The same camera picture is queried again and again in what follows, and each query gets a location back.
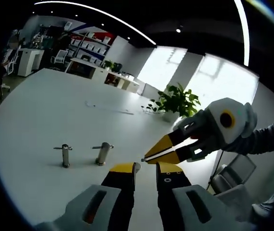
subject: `cable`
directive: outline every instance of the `cable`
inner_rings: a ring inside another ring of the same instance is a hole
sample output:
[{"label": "cable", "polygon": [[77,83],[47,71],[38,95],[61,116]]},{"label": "cable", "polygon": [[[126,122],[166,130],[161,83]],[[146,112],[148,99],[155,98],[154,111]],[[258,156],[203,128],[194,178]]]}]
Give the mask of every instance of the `cable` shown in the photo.
[{"label": "cable", "polygon": [[218,169],[219,162],[221,161],[223,154],[224,154],[224,151],[222,152],[222,154],[221,154],[220,157],[219,157],[219,160],[218,160],[218,163],[217,163],[217,166],[216,166],[216,169],[215,169],[213,175],[210,176],[210,180],[209,180],[208,187],[206,188],[206,190],[209,189],[209,186],[210,186],[210,184],[211,184],[212,179],[213,179],[214,176],[215,176],[215,173],[216,173],[216,171],[217,171],[217,169]]}]

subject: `table surface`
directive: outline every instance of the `table surface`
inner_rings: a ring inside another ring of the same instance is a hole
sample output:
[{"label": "table surface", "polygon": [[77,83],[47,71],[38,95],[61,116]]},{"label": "table surface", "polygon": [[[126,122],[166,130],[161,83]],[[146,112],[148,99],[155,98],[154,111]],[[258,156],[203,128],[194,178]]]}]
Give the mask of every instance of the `table surface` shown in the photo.
[{"label": "table surface", "polygon": [[[88,107],[85,101],[99,105]],[[61,216],[67,203],[91,184],[101,184],[117,163],[140,162],[170,132],[158,115],[142,112],[148,99],[86,78],[49,69],[28,77],[0,105],[0,179],[24,218],[35,225]],[[110,109],[133,112],[134,115]],[[94,164],[102,142],[114,145],[106,165]],[[62,144],[73,147],[68,169]],[[206,187],[215,156],[181,167],[193,184]],[[141,163],[129,230],[162,230],[155,165]]]},{"label": "table surface", "polygon": [[91,67],[96,68],[96,69],[101,69],[102,71],[106,71],[106,72],[108,72],[108,73],[110,73],[110,74],[112,74],[112,75],[114,75],[114,76],[117,76],[117,77],[119,77],[119,78],[121,78],[121,79],[123,79],[123,80],[125,80],[125,81],[129,81],[129,82],[132,82],[132,83],[134,83],[134,84],[139,85],[139,83],[137,83],[137,82],[135,82],[135,81],[133,81],[133,80],[130,80],[130,79],[128,79],[128,78],[126,78],[126,77],[124,77],[124,76],[122,76],[122,75],[120,75],[120,74],[118,74],[118,73],[114,73],[114,72],[112,72],[112,71],[110,71],[110,70],[107,71],[106,69],[104,69],[104,68],[102,68],[102,67],[100,67],[100,66],[97,66],[97,65],[95,65],[95,64],[93,64],[93,63],[91,63],[91,62],[88,62],[88,61],[86,61],[86,60],[78,59],[78,58],[73,58],[73,59],[71,59],[71,61],[77,62],[77,63],[80,63],[80,64],[84,64],[84,65],[88,65],[88,66],[91,66]]}]

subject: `white flower pot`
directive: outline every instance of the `white flower pot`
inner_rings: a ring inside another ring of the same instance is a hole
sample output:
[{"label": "white flower pot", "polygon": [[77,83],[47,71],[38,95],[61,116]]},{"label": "white flower pot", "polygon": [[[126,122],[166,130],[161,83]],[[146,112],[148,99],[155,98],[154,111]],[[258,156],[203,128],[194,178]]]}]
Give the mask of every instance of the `white flower pot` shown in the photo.
[{"label": "white flower pot", "polygon": [[178,119],[179,117],[180,117],[179,112],[173,113],[172,111],[168,111],[164,113],[164,115],[162,116],[162,119],[166,122],[173,124],[176,121],[176,119]]}]

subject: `ceiling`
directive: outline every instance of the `ceiling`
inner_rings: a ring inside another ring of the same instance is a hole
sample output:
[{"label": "ceiling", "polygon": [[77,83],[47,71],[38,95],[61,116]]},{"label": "ceiling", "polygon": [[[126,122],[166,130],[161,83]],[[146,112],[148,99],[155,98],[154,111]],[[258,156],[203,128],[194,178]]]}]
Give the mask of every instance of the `ceiling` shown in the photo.
[{"label": "ceiling", "polygon": [[[157,45],[183,47],[199,54],[212,53],[243,64],[243,32],[233,0],[73,2],[89,5],[122,19],[145,33]],[[274,0],[268,2],[274,7]],[[243,1],[243,5],[250,36],[248,68],[257,73],[260,81],[274,92],[274,24],[248,2]],[[29,15],[32,11],[39,15],[61,16],[93,24],[123,38],[130,37],[129,42],[139,48],[153,46],[117,20],[84,7],[52,3],[32,5]],[[175,31],[179,25],[183,26],[182,33]]]}]

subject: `gray sleeve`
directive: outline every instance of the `gray sleeve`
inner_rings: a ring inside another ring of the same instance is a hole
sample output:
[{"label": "gray sleeve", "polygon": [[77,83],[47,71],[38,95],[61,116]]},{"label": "gray sleeve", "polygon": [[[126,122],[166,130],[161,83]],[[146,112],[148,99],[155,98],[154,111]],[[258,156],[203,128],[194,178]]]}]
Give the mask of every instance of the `gray sleeve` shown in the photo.
[{"label": "gray sleeve", "polygon": [[267,128],[254,130],[247,138],[238,137],[223,150],[243,155],[274,151],[274,123]]}]

